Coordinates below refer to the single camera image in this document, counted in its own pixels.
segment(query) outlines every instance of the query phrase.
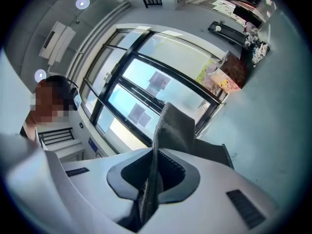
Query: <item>glass pane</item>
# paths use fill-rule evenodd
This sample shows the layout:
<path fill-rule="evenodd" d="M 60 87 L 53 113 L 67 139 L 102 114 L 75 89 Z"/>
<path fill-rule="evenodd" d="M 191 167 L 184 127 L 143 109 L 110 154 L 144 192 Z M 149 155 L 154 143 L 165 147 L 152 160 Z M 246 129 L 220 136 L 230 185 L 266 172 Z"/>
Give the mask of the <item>glass pane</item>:
<path fill-rule="evenodd" d="M 195 123 L 200 120 L 210 106 L 209 102 L 189 87 L 138 59 L 134 59 L 130 63 L 123 76 L 157 99 L 163 100 L 165 103 L 172 103 L 179 110 L 192 117 Z"/>
<path fill-rule="evenodd" d="M 133 30 L 129 33 L 119 32 L 116 36 L 109 42 L 110 45 L 118 46 L 120 48 L 128 49 L 130 46 L 142 35 L 143 31 Z"/>
<path fill-rule="evenodd" d="M 114 88 L 109 102 L 144 134 L 153 139 L 159 115 L 119 85 Z"/>
<path fill-rule="evenodd" d="M 98 57 L 87 78 L 98 94 L 101 93 L 101 90 L 104 87 L 107 74 L 110 74 L 116 63 L 119 62 L 125 53 L 125 50 L 108 47 L 105 48 L 102 54 Z"/>
<path fill-rule="evenodd" d="M 87 85 L 83 87 L 81 99 L 91 115 L 98 98 Z"/>
<path fill-rule="evenodd" d="M 218 59 L 182 41 L 164 34 L 155 34 L 139 52 L 168 64 L 218 95 L 221 89 L 210 80 Z"/>
<path fill-rule="evenodd" d="M 127 128 L 125 128 L 106 108 L 99 115 L 97 125 L 104 132 L 106 139 L 119 153 L 147 148 Z"/>

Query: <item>hair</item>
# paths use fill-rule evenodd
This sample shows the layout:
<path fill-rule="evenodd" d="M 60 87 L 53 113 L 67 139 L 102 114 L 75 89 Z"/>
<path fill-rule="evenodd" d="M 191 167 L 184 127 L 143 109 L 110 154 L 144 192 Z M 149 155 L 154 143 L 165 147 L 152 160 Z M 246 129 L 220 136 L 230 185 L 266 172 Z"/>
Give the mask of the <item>hair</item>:
<path fill-rule="evenodd" d="M 58 99 L 63 100 L 64 110 L 68 111 L 72 98 L 67 78 L 64 76 L 50 76 L 45 81 L 52 84 L 52 88 L 55 90 Z"/>

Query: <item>ceiling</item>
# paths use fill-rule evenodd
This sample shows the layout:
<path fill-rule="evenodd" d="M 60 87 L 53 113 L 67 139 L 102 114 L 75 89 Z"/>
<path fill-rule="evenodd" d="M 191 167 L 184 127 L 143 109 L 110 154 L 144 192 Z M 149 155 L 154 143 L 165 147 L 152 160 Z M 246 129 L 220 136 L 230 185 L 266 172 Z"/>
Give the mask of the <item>ceiling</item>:
<path fill-rule="evenodd" d="M 56 21 L 76 31 L 61 62 L 54 66 L 54 70 L 65 74 L 85 37 L 121 1 L 90 0 L 89 7 L 84 10 L 77 9 L 75 2 L 76 0 L 31 0 L 20 12 L 8 34 L 4 43 L 5 52 L 15 71 L 31 91 L 37 84 L 34 80 L 35 71 L 48 69 L 48 60 L 39 57 L 39 52 Z"/>

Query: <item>gray cloth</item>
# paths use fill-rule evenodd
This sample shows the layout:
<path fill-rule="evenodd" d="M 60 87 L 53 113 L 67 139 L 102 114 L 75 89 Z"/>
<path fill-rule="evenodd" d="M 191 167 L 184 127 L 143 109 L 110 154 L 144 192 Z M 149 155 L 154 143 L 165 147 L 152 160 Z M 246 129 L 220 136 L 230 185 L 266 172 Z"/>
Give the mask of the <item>gray cloth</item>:
<path fill-rule="evenodd" d="M 190 153 L 195 139 L 195 121 L 166 103 L 154 133 L 153 148 L 168 148 Z"/>
<path fill-rule="evenodd" d="M 140 220 L 144 225 L 156 210 L 158 184 L 162 184 L 158 172 L 158 149 L 168 148 L 197 157 L 209 159 L 233 168 L 231 159 L 224 145 L 212 145 L 195 139 L 195 121 L 167 103 L 159 117 L 153 139 L 153 160 L 150 174 L 145 183 L 143 199 L 140 200 Z"/>

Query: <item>person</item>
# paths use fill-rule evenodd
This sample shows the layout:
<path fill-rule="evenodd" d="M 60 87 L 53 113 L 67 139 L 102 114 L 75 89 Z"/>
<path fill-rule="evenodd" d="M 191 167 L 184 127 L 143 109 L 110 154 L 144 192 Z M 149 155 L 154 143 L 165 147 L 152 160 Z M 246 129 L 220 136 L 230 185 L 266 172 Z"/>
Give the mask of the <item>person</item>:
<path fill-rule="evenodd" d="M 44 150 L 48 149 L 39 139 L 37 126 L 55 122 L 58 116 L 70 109 L 73 96 L 69 82 L 63 76 L 50 76 L 35 88 L 35 105 L 27 115 L 20 135 L 41 145 Z"/>

